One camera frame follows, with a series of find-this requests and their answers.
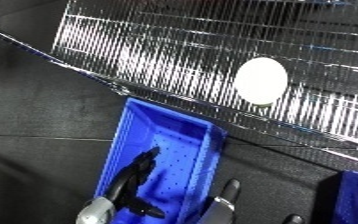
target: black floor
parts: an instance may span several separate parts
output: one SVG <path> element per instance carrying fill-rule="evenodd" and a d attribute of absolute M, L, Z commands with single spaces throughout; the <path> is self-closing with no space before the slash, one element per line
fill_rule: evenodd
<path fill-rule="evenodd" d="M 49 51 L 66 2 L 0 1 L 0 29 Z M 92 196 L 125 98 L 0 41 L 0 223 L 74 223 Z M 329 223 L 336 174 L 358 164 L 229 138 L 212 186 L 242 181 L 238 223 L 299 213 Z"/>

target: white round object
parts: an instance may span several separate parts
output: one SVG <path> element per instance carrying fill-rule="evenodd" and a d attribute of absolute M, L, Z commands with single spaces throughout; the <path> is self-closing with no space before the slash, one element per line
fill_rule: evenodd
<path fill-rule="evenodd" d="M 271 58 L 254 58 L 238 70 L 234 87 L 246 101 L 255 105 L 272 104 L 288 85 L 285 68 Z"/>

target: blue crate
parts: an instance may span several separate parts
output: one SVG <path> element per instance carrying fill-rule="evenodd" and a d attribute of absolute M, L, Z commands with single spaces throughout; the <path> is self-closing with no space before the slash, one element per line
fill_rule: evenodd
<path fill-rule="evenodd" d="M 114 224 L 196 223 L 212 183 L 226 131 L 212 123 L 129 98 L 95 196 L 141 152 L 161 148 L 157 166 L 138 195 L 166 213 L 165 219 L 121 210 Z"/>
<path fill-rule="evenodd" d="M 332 223 L 358 224 L 358 172 L 343 172 Z"/>

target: reflective metal surface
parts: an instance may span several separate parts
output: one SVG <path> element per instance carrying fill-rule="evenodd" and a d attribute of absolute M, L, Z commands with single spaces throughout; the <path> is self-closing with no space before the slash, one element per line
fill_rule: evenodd
<path fill-rule="evenodd" d="M 71 0 L 52 53 L 130 95 L 310 147 L 358 148 L 356 0 Z M 289 74 L 271 107 L 233 87 L 256 57 Z"/>

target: robotic finger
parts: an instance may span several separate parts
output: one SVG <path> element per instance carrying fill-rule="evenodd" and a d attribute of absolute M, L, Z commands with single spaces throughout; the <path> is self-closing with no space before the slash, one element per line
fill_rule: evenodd
<path fill-rule="evenodd" d="M 160 152 L 154 147 L 138 155 L 131 164 L 124 167 L 111 181 L 105 194 L 93 199 L 78 215 L 76 224 L 106 224 L 116 212 L 127 207 L 131 212 L 144 216 L 164 218 L 165 213 L 137 197 L 138 188 L 143 185 L 155 168 L 155 158 Z"/>

